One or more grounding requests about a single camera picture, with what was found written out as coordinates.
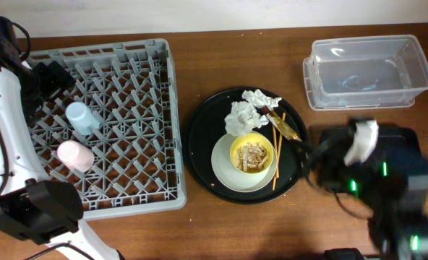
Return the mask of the gold coffee sachet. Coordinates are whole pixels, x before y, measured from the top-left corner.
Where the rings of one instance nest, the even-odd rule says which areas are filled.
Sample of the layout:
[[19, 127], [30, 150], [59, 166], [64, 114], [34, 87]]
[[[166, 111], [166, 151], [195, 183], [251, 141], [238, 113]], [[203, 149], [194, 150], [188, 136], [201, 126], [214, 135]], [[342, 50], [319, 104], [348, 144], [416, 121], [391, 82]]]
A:
[[274, 110], [267, 106], [260, 109], [271, 124], [287, 139], [301, 141], [301, 138]]

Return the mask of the light blue plastic cup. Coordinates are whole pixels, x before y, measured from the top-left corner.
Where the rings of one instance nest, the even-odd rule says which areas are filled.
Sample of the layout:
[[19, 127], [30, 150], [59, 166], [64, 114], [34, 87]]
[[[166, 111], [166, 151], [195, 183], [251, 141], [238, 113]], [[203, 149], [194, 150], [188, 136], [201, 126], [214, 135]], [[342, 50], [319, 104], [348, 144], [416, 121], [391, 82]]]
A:
[[92, 110], [81, 102], [73, 102], [67, 106], [66, 117], [73, 129], [83, 136], [88, 136], [100, 127], [99, 120]]

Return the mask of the pink plastic cup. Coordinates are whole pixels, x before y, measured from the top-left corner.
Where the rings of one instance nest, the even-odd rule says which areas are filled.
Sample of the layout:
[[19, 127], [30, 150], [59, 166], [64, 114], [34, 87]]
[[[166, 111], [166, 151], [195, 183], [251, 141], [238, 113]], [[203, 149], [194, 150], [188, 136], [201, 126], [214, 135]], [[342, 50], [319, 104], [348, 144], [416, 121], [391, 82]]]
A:
[[56, 154], [68, 169], [75, 169], [82, 173], [90, 170], [94, 163], [93, 151], [72, 140], [62, 142]]

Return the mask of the white napkin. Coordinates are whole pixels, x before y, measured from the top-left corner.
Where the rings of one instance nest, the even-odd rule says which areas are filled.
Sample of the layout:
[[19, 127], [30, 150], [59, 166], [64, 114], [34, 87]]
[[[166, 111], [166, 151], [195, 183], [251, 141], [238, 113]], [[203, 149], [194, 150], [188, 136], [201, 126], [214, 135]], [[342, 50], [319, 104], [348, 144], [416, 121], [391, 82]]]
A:
[[264, 115], [260, 115], [247, 101], [232, 102], [231, 112], [224, 121], [226, 132], [236, 137], [244, 136], [254, 128], [261, 128], [269, 123], [269, 120]]
[[255, 91], [245, 90], [241, 97], [256, 108], [276, 108], [279, 106], [279, 102], [282, 101], [281, 97], [269, 97], [259, 89]]

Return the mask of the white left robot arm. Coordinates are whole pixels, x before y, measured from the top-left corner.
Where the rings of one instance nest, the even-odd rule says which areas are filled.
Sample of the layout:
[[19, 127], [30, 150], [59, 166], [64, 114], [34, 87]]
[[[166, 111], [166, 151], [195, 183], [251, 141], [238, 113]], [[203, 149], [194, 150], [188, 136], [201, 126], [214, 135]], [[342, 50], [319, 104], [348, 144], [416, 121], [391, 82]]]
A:
[[122, 259], [83, 219], [76, 188], [51, 181], [22, 112], [22, 84], [0, 66], [0, 231], [47, 245], [68, 259]]

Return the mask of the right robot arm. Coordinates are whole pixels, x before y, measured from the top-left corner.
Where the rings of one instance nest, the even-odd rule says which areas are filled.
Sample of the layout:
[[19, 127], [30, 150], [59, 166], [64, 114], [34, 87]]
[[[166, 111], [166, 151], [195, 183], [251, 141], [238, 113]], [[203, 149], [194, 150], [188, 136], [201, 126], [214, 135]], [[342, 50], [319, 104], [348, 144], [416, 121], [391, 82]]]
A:
[[413, 129], [393, 124], [377, 127], [374, 150], [364, 162], [343, 158], [368, 118], [352, 118], [345, 127], [322, 131], [320, 143], [302, 142], [303, 176], [317, 171], [313, 188], [339, 199], [342, 194], [371, 209], [365, 217], [380, 259], [428, 259], [428, 159]]

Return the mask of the grey dishwasher rack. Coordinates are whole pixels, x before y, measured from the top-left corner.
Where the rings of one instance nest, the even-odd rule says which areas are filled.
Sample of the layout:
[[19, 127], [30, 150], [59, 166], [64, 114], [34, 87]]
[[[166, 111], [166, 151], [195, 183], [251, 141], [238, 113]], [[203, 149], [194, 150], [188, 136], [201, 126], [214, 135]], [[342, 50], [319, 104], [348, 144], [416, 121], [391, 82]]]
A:
[[[84, 218], [100, 220], [181, 209], [187, 202], [174, 59], [164, 39], [35, 51], [27, 62], [60, 63], [75, 84], [46, 102], [30, 128], [52, 180], [71, 183]], [[91, 135], [66, 117], [73, 102], [99, 120]], [[76, 141], [94, 153], [85, 173], [70, 170], [56, 150]]]

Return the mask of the wooden chopstick right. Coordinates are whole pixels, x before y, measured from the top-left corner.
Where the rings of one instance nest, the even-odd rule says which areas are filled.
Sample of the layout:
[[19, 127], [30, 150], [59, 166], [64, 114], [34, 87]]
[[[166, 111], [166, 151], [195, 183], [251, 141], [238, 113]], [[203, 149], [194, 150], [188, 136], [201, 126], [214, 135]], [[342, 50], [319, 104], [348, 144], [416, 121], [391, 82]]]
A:
[[[283, 112], [282, 113], [282, 120], [285, 121], [286, 119], [286, 113]], [[278, 164], [277, 164], [277, 170], [276, 170], [276, 174], [275, 177], [278, 179], [280, 177], [280, 170], [279, 170], [279, 162], [280, 162], [280, 158], [281, 158], [281, 147], [282, 147], [282, 141], [283, 141], [283, 135], [280, 134], [279, 136], [279, 140], [278, 140], [278, 150], [277, 150], [277, 156], [278, 156]]]

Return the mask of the wooden chopstick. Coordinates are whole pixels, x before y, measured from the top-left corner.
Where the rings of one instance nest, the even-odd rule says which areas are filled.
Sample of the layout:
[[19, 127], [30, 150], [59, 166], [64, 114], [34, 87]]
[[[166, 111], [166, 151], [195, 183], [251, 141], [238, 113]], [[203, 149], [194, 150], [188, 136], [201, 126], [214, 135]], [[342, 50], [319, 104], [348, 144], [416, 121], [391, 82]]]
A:
[[[275, 127], [274, 126], [272, 126], [272, 129], [273, 129], [273, 151], [274, 151], [274, 161], [275, 160], [277, 160], [277, 136], [276, 136], [276, 130], [275, 130]], [[274, 174], [273, 174], [273, 185], [272, 185], [272, 190], [274, 191], [275, 190], [275, 187], [276, 187], [276, 166], [274, 166], [274, 168], [273, 168], [274, 170], [273, 170], [273, 172], [274, 172]]]
[[[282, 113], [282, 120], [285, 121], [286, 119], [286, 113], [283, 112]], [[280, 177], [280, 170], [279, 170], [279, 162], [280, 162], [280, 158], [281, 158], [281, 147], [282, 147], [282, 141], [283, 141], [283, 135], [280, 134], [279, 136], [279, 140], [278, 140], [278, 150], [277, 150], [277, 156], [278, 156], [278, 164], [277, 164], [277, 170], [276, 170], [276, 174], [275, 177], [278, 179]]]

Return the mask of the wooden chopstick left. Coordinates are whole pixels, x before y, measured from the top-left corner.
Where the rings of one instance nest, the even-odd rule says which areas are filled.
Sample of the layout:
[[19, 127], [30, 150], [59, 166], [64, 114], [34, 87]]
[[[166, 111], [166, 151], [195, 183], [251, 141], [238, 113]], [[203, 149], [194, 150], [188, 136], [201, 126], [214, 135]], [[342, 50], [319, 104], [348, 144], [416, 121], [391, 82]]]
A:
[[[276, 130], [275, 130], [275, 127], [274, 126], [272, 126], [272, 129], [273, 129], [273, 151], [274, 151], [274, 161], [275, 160], [277, 160], [277, 136], [276, 136]], [[273, 170], [273, 172], [274, 172], [274, 174], [273, 174], [273, 185], [272, 185], [272, 190], [274, 191], [275, 190], [275, 187], [276, 187], [276, 166], [274, 166], [274, 168], [273, 168], [274, 170]]]

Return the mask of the food scraps in bowl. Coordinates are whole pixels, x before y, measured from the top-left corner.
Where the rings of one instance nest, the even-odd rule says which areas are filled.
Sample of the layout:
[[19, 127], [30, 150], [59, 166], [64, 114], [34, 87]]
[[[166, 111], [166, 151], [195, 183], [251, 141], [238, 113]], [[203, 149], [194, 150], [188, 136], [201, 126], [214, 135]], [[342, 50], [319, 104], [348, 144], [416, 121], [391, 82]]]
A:
[[259, 142], [244, 143], [234, 153], [234, 166], [244, 173], [259, 173], [263, 171], [269, 160], [270, 153]]

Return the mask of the yellow bowl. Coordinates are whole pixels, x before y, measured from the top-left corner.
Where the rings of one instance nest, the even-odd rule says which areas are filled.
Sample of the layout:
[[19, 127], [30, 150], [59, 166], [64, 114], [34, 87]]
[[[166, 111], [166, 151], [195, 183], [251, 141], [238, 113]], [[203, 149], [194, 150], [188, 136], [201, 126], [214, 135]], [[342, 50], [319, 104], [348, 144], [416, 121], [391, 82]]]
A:
[[251, 142], [251, 143], [259, 142], [259, 143], [261, 143], [265, 147], [265, 149], [270, 153], [270, 160], [269, 160], [266, 168], [263, 171], [261, 171], [259, 173], [246, 173], [246, 174], [257, 175], [257, 174], [265, 172], [266, 170], [269, 170], [270, 166], [272, 165], [272, 162], [274, 161], [274, 159], [273, 159], [274, 158], [273, 145], [264, 135], [257, 133], [257, 132], [251, 132], [251, 133], [248, 133], [244, 136], [239, 136], [239, 137], [235, 138], [235, 140], [232, 143], [231, 148], [230, 148], [230, 160], [231, 160], [233, 166], [234, 166], [234, 153], [235, 153], [236, 149], [240, 145], [247, 143], [247, 142]]

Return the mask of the white plate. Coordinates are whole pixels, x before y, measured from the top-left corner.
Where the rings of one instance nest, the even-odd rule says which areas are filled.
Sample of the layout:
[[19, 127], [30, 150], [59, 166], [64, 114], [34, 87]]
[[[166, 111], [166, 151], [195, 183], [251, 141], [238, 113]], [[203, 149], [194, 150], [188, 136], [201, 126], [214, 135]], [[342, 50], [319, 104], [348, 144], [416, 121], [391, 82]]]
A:
[[257, 175], [242, 173], [235, 169], [230, 160], [230, 148], [236, 136], [224, 134], [215, 144], [211, 154], [211, 165], [215, 177], [230, 191], [250, 193], [258, 191], [273, 179], [273, 168], [278, 160], [272, 162], [269, 170]]

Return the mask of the black rectangular tray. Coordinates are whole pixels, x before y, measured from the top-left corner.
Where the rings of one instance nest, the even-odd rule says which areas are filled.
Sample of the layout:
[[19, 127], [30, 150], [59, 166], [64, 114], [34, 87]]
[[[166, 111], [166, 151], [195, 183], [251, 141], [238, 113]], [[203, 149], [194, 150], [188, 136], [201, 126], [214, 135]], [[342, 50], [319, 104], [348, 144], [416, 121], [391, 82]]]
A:
[[382, 126], [375, 149], [365, 162], [347, 166], [343, 161], [354, 140], [354, 131], [332, 128], [320, 141], [335, 144], [323, 154], [317, 183], [331, 191], [360, 196], [369, 192], [406, 194], [428, 190], [428, 159], [416, 133], [409, 128]]

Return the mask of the round black tray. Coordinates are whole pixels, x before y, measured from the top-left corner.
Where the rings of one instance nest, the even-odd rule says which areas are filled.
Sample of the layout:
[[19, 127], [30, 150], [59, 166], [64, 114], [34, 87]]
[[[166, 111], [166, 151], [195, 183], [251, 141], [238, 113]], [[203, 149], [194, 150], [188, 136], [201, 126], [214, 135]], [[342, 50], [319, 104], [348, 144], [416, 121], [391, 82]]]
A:
[[226, 134], [224, 118], [230, 113], [233, 101], [242, 101], [242, 93], [254, 87], [235, 87], [211, 95], [193, 110], [182, 131], [184, 162], [194, 179], [220, 199], [236, 204], [260, 204], [277, 199], [303, 177], [300, 155], [293, 145], [282, 141], [280, 177], [276, 184], [268, 184], [258, 191], [242, 193], [223, 185], [213, 171], [211, 155], [215, 143]]

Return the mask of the clear plastic bin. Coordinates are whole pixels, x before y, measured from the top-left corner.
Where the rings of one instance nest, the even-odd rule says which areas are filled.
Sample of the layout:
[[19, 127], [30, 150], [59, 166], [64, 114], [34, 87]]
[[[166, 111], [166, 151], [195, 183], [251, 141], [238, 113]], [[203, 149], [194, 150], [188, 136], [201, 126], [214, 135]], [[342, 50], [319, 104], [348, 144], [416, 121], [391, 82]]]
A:
[[428, 62], [414, 35], [316, 40], [303, 62], [314, 111], [411, 107], [428, 90]]

